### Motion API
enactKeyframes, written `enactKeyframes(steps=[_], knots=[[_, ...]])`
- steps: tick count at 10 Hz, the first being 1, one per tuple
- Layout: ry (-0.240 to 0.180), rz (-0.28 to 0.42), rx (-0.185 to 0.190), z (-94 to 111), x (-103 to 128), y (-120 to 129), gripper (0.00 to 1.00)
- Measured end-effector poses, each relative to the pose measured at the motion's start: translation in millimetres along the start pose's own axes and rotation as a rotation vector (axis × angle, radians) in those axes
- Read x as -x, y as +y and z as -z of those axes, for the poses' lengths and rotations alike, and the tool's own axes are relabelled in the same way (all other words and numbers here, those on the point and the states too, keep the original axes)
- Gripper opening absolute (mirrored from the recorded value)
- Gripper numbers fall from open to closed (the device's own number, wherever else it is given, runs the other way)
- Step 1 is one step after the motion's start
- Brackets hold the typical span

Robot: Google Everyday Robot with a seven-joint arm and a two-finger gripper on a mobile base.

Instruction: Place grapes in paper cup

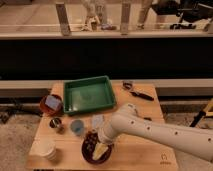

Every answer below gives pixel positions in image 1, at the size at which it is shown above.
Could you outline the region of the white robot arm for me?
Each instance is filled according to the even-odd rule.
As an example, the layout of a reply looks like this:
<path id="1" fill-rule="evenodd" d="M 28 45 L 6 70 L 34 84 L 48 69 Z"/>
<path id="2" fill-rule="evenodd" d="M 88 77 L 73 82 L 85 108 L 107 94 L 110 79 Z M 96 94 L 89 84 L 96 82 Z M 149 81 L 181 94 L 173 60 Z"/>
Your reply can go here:
<path id="1" fill-rule="evenodd" d="M 111 145 L 121 134 L 142 137 L 213 163 L 212 130 L 144 120 L 132 103 L 122 105 L 99 127 L 98 140 Z"/>

